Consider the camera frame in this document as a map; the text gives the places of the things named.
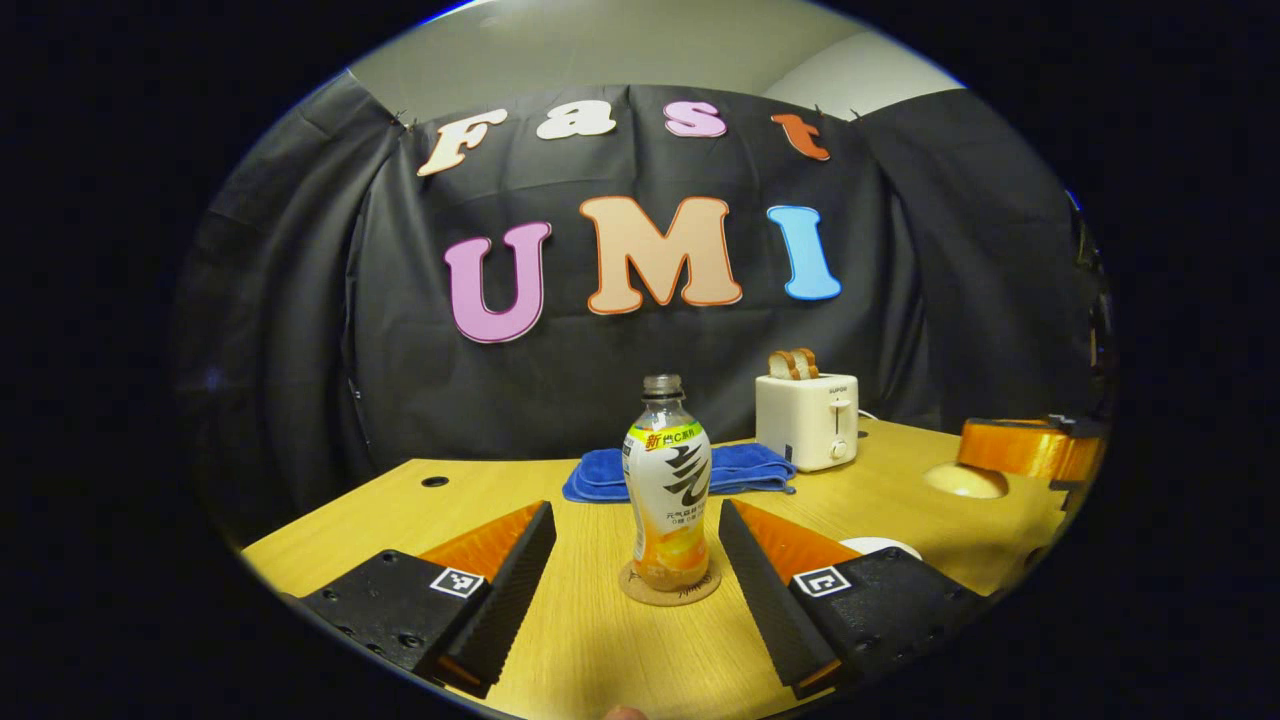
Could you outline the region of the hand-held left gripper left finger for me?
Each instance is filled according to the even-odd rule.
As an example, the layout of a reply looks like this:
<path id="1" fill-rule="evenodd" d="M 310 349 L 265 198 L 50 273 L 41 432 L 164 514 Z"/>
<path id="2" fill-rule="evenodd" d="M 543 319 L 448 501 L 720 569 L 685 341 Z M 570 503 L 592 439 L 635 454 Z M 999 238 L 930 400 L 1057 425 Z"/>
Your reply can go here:
<path id="1" fill-rule="evenodd" d="M 553 507 L 539 501 L 420 555 L 379 551 L 300 602 L 385 661 L 485 698 L 554 543 Z"/>

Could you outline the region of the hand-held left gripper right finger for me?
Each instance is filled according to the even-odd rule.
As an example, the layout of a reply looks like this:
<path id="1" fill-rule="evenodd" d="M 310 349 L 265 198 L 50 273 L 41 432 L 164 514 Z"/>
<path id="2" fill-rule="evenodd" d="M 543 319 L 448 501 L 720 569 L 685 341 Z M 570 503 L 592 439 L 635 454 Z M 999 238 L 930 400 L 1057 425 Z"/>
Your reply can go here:
<path id="1" fill-rule="evenodd" d="M 867 685 L 938 650 L 989 598 L 909 552 L 860 553 L 736 498 L 719 541 L 783 685 Z"/>

